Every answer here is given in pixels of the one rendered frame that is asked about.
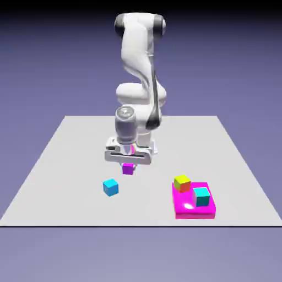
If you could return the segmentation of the small yellow cube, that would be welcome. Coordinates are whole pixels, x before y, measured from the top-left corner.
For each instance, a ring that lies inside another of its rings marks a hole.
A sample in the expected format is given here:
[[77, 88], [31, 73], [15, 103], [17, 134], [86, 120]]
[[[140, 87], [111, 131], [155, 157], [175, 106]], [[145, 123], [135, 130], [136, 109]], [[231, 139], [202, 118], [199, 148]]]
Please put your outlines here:
[[174, 178], [173, 186], [180, 193], [188, 192], [191, 189], [191, 180], [186, 175], [179, 175]]

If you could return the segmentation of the small blue cube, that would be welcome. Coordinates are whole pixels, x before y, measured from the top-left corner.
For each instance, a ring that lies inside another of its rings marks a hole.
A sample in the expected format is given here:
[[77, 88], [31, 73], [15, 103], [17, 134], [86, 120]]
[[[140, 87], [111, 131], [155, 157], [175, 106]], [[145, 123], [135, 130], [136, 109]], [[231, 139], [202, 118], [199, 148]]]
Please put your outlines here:
[[103, 182], [103, 190], [109, 197], [119, 192], [118, 183], [112, 178]]

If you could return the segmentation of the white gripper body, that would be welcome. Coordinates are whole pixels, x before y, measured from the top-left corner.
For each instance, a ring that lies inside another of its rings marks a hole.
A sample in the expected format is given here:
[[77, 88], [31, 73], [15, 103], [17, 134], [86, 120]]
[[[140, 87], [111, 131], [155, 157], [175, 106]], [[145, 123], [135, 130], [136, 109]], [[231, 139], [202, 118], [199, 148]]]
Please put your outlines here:
[[150, 154], [141, 152], [141, 154], [123, 155], [116, 151], [105, 150], [105, 160], [118, 163], [132, 163], [137, 165], [150, 165]]

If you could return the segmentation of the large magenta box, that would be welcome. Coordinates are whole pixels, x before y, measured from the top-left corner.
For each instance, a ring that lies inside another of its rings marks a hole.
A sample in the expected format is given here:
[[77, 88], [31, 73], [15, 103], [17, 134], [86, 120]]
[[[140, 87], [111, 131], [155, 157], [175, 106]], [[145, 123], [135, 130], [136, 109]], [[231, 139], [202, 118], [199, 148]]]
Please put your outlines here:
[[[193, 189], [206, 187], [210, 193], [209, 205], [196, 207], [193, 200]], [[214, 219], [216, 206], [207, 182], [192, 182], [188, 192], [180, 193], [172, 184], [172, 199], [176, 219]]]

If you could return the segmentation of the small teal cube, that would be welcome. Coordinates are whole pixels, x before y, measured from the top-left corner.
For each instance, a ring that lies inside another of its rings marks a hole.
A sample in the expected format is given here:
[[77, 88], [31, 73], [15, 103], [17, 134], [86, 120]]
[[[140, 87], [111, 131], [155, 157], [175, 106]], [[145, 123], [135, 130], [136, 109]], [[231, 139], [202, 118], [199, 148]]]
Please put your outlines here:
[[210, 193], [206, 187], [193, 189], [193, 200], [196, 207], [206, 207], [209, 205]]

